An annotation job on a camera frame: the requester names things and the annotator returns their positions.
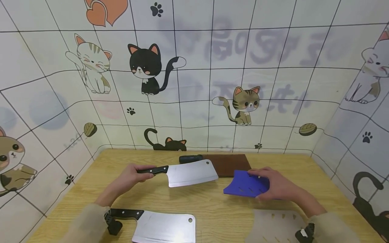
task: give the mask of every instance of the person's right hand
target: person's right hand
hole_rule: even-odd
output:
[[[296,201],[297,197],[305,191],[270,167],[251,169],[248,173],[250,175],[266,177],[270,181],[270,189],[256,197],[259,201],[268,201],[272,199]]]

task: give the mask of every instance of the paw print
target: paw print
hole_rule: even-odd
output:
[[[152,15],[153,16],[157,16],[158,15],[158,17],[161,17],[162,16],[161,14],[163,13],[163,10],[161,8],[162,8],[162,5],[158,4],[157,2],[155,2],[154,6],[150,7]]]
[[[373,138],[373,136],[371,135],[371,132],[365,132],[365,134],[362,134],[362,137],[363,137],[363,140],[362,140],[363,143],[370,143],[370,139]]]
[[[261,143],[256,144],[256,145],[254,145],[254,148],[256,148],[256,149],[261,149],[261,148],[262,148],[262,144],[261,144]]]
[[[73,181],[73,179],[74,179],[74,176],[69,175],[68,177],[66,177],[65,184],[70,185],[70,183]]]
[[[135,109],[130,107],[127,109],[127,113],[129,113],[130,115],[133,115],[133,114],[135,114]]]

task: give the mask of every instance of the hand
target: hand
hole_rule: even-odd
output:
[[[256,197],[259,201],[268,201],[272,199],[296,201],[298,195],[304,192],[301,187],[297,186],[285,178],[281,173],[270,167],[251,169],[248,173],[250,175],[266,177],[270,181],[270,189]]]
[[[96,204],[105,207],[112,206],[114,201],[124,193],[128,192],[138,182],[144,182],[154,177],[151,173],[138,173],[138,170],[147,170],[155,168],[154,165],[138,165],[129,164],[127,165],[122,173],[109,184],[105,190],[95,201]]]

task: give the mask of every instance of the black and white cartoon cat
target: black and white cartoon cat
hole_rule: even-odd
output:
[[[354,207],[373,227],[373,229],[377,231],[381,238],[385,242],[389,242],[389,211],[383,211],[380,213],[380,215],[376,216],[370,203],[361,197],[359,194],[358,184],[359,181],[364,177],[369,178],[378,190],[384,189],[383,184],[369,172],[358,172],[352,182],[352,186],[354,187],[354,192],[356,195],[352,205],[354,205]]]
[[[149,139],[148,133],[149,132],[157,133],[157,130],[152,128],[147,128],[144,132],[146,141],[152,146],[154,150],[169,150],[169,151],[186,151],[186,140],[181,141],[175,141],[171,138],[166,138],[165,140],[165,146],[159,143],[152,143]]]
[[[380,79],[389,77],[389,29],[380,36],[374,48],[362,52],[365,63],[348,90],[345,100],[367,104],[380,94]]]
[[[176,56],[170,59],[166,66],[165,79],[160,88],[155,77],[162,70],[161,53],[157,44],[152,44],[149,49],[142,49],[133,44],[128,44],[131,53],[130,68],[132,73],[142,79],[142,94],[154,95],[166,89],[170,72],[175,68],[186,65],[186,60]]]
[[[15,138],[7,137],[0,127],[0,197],[26,186],[37,171],[21,161],[24,146]]]

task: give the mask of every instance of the black handle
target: black handle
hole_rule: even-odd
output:
[[[147,169],[147,170],[138,170],[137,172],[138,173],[151,173],[153,175],[158,175],[158,174],[161,174],[161,173],[165,173],[166,174],[168,172],[168,169],[169,169],[169,166],[165,165],[165,166],[155,167],[155,168]]]
[[[133,210],[133,209],[118,209],[111,208],[111,216],[118,219],[136,219],[138,220],[144,210]]]
[[[180,164],[186,164],[186,163],[191,163],[191,162],[196,162],[203,160],[203,156],[201,154],[198,155],[184,155],[180,156],[178,158],[178,161]]]

